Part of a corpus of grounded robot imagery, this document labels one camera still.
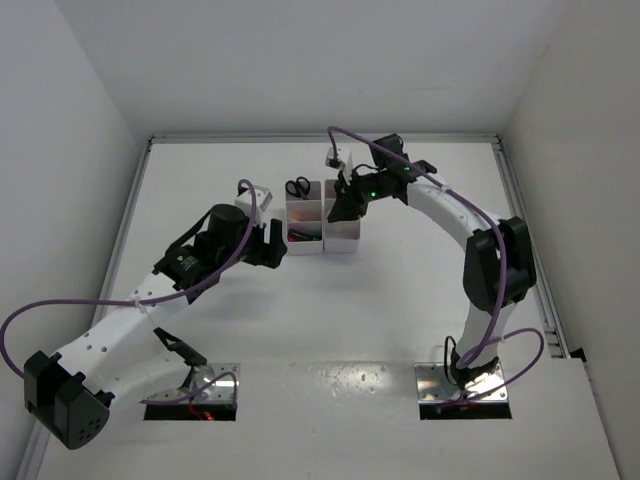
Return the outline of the pink black highlighter marker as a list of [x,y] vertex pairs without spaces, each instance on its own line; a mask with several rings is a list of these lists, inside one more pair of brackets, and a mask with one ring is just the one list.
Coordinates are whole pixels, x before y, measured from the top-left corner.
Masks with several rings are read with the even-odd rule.
[[287,239],[289,242],[315,242],[321,240],[321,238],[318,236],[314,236],[310,233],[295,229],[288,230]]

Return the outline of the black handled scissors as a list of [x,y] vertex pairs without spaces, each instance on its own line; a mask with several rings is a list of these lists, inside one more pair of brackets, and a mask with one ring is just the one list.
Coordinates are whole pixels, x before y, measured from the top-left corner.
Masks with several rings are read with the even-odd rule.
[[307,200],[311,191],[311,182],[304,176],[287,180],[285,182],[285,191],[291,197]]

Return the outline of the green black highlighter marker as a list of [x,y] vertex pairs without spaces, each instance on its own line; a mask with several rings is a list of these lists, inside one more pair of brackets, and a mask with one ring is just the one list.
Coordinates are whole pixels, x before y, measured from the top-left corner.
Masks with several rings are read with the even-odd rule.
[[320,237],[315,237],[312,235],[307,235],[304,232],[300,233],[300,232],[294,232],[292,234],[292,238],[297,241],[297,242],[314,242],[314,241],[321,241]]

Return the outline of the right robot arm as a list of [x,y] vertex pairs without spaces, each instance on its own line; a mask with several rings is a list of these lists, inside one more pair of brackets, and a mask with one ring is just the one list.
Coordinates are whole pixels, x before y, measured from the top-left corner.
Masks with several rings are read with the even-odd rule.
[[368,143],[372,172],[359,174],[352,156],[331,145],[325,163],[337,171],[330,223],[362,219],[370,203],[386,198],[426,215],[464,253],[463,290],[469,310],[462,336],[449,355],[446,375],[458,387],[497,366],[498,344],[516,305],[536,284],[537,272],[526,222],[493,215],[449,187],[435,166],[411,161],[397,134]]

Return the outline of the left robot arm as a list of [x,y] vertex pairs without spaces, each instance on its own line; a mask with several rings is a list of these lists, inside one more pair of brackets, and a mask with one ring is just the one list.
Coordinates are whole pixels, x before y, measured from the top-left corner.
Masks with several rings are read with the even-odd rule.
[[283,223],[261,208],[217,204],[170,244],[129,302],[54,354],[24,364],[24,401],[67,449],[91,442],[116,406],[139,401],[170,380],[183,384],[206,358],[168,332],[221,273],[239,262],[277,268],[287,251]]

